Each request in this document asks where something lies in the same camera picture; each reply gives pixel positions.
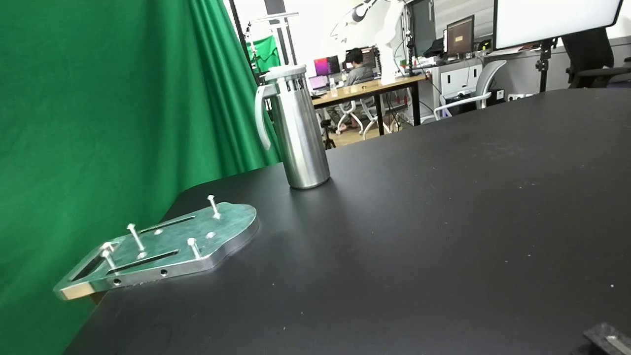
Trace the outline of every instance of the black table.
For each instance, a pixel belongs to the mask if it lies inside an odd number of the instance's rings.
[[[213,275],[113,291],[69,354],[570,354],[631,334],[631,93],[560,91],[206,184],[261,212]]]

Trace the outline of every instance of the green fabric backdrop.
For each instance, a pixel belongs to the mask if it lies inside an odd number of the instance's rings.
[[[180,192],[277,162],[223,0],[0,0],[0,354],[60,354],[54,285]]]

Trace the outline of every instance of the electronic equipment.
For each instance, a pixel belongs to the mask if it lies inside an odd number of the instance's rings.
[[[566,34],[608,28],[618,22],[624,0],[495,0],[495,48],[541,44]]]
[[[466,58],[468,54],[474,52],[474,28],[476,28],[474,17],[448,24],[446,28],[448,58]]]

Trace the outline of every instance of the office chair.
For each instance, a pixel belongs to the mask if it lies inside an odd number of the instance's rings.
[[[631,74],[631,66],[614,68],[614,52],[606,28],[562,36],[570,56],[570,88],[608,88],[616,76]]]
[[[476,103],[478,109],[488,109],[488,99],[491,97],[489,86],[491,86],[495,74],[503,66],[507,66],[507,62],[491,62],[482,70],[482,76],[478,80],[474,97],[464,97],[464,99],[454,101],[454,103],[446,103],[446,99],[440,97],[442,105],[434,109],[434,119],[436,121],[450,119],[452,117],[452,113],[450,113],[452,107],[462,107],[462,105],[468,105],[468,103]]]

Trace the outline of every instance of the chair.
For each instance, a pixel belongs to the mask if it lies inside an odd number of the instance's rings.
[[[363,123],[359,121],[359,117],[355,115],[355,109],[357,109],[357,103],[355,101],[351,101],[351,103],[342,103],[342,105],[338,105],[338,109],[342,111],[342,117],[340,117],[340,121],[338,121],[338,127],[336,127],[336,135],[342,135],[344,133],[344,125],[346,125],[346,121],[355,121],[357,123],[357,127],[359,127],[359,135],[363,135]]]
[[[631,74],[631,68],[614,68],[614,52],[606,28],[564,36],[570,58],[570,88],[608,88],[616,76]]]
[[[454,103],[446,103],[444,97],[440,97],[442,105],[434,109],[434,119],[440,121],[440,119],[450,119],[452,113],[450,109],[452,107],[462,107],[462,105],[468,105],[468,103],[476,103],[478,109],[488,109],[488,99],[491,97],[489,93],[489,86],[495,78],[495,74],[507,66],[507,62],[491,62],[484,68],[480,80],[478,80],[478,86],[476,86],[476,93],[474,97],[466,97],[466,99],[460,99],[460,101],[454,101]]]
[[[373,125],[379,125],[379,117],[377,117],[377,105],[371,103],[371,99],[361,99],[359,101],[359,109],[363,111],[363,115],[369,119],[369,125],[363,129],[361,139],[367,139],[367,133],[371,131]]]

